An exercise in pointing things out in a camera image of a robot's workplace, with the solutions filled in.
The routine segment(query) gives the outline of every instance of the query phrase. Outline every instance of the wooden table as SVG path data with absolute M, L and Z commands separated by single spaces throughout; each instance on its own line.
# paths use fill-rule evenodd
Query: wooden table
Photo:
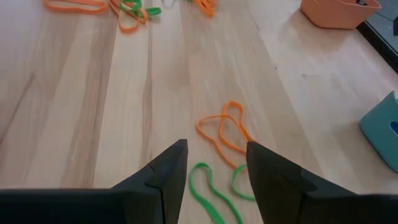
M 160 19 L 124 35 L 110 10 L 60 14 L 41 1 L 4 2 L 0 186 L 112 187 L 187 138 L 188 169 L 209 163 L 245 223 L 260 223 L 256 204 L 230 192 L 233 171 L 194 128 L 236 100 L 261 144 L 354 192 L 398 193 L 398 175 L 358 128 L 398 90 L 398 75 L 356 30 L 319 29 L 299 4 L 221 1 L 209 19 L 186 1 L 147 0 L 163 8 Z M 218 122 L 206 131 L 215 135 Z M 231 123 L 225 133 L 244 146 Z M 195 177 L 199 191 L 234 223 L 205 178 Z M 238 187 L 251 193 L 247 174 Z M 180 223 L 211 223 L 188 189 Z

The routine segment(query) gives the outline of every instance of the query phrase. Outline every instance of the teal bin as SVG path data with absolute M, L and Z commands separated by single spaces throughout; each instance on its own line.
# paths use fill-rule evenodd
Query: teal bin
M 360 126 L 387 165 L 398 172 L 398 100 L 395 92 L 368 112 Z

